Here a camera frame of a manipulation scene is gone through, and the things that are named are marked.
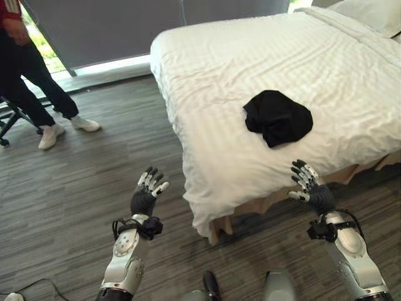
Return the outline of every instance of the white bedsheet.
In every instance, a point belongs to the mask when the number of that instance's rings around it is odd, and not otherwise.
[[[161,33],[151,68],[183,147],[193,226],[292,186],[290,165],[321,174],[401,149],[401,45],[333,11],[220,21]],[[279,90],[311,110],[299,142],[270,149],[242,106]]]

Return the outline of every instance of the wooden bed base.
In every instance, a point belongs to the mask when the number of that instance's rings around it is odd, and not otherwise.
[[[352,165],[347,168],[344,168],[338,172],[330,174],[329,176],[325,176],[326,182],[337,182],[341,184],[348,184],[355,174],[364,171],[366,169],[375,168],[376,171],[381,170],[386,165],[391,165],[395,163],[401,162],[401,150],[397,152],[393,152],[381,159],[372,161],[371,163],[364,165]],[[231,226],[231,218],[234,216],[246,214],[246,213],[265,213],[271,205],[277,203],[281,200],[287,199],[287,192],[291,188],[284,188],[282,190],[276,191],[275,193],[270,194],[266,198],[259,198],[250,200],[240,206],[238,206],[234,210],[234,214],[223,216],[221,218],[217,218],[212,220],[209,224],[211,227],[212,235],[209,237],[209,243],[211,245],[215,245],[219,241],[220,232],[224,231],[225,233],[231,235],[233,234],[232,226]]]

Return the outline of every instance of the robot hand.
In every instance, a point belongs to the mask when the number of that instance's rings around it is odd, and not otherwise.
[[[164,182],[156,187],[163,178],[163,174],[156,176],[157,171],[157,168],[151,166],[141,175],[131,199],[132,215],[151,216],[157,197],[170,186],[169,182]]]
[[[335,209],[333,194],[309,164],[298,159],[293,162],[291,170],[296,174],[291,178],[302,187],[303,191],[289,191],[290,198],[308,203],[319,214]]]

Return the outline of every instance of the black cloth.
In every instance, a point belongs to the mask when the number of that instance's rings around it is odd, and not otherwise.
[[[286,95],[265,90],[245,106],[246,127],[262,133],[269,147],[300,140],[313,126],[311,112]]]
[[[29,91],[21,75],[40,87],[65,118],[71,119],[78,114],[75,102],[52,79],[35,45],[30,42],[18,46],[5,30],[0,29],[0,95],[24,110],[35,125],[55,124],[52,116]]]

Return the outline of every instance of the robotic arm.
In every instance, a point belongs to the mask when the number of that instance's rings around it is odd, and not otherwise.
[[[289,197],[310,204],[320,215],[311,222],[308,234],[312,240],[325,240],[326,248],[337,265],[353,298],[358,301],[393,300],[376,264],[369,257],[362,229],[356,217],[335,209],[335,199],[317,172],[307,163],[297,160],[291,170],[293,180],[302,191],[290,191]],[[354,221],[345,221],[341,213]]]
[[[157,197],[169,183],[157,186],[163,174],[148,168],[131,199],[131,219],[113,222],[113,258],[107,266],[96,301],[131,301],[143,276],[148,240],[160,234],[163,224],[152,216]]]

